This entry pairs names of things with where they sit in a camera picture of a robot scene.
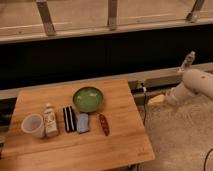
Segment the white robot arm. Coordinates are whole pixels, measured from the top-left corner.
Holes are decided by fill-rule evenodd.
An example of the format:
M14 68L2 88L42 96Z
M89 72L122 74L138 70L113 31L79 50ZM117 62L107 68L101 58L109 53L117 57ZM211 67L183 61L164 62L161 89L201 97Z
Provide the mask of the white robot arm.
M203 94L213 100L213 74L199 69L188 69L183 73L182 80L177 86L165 94L152 97L148 104L166 102L171 106L181 106L197 94Z

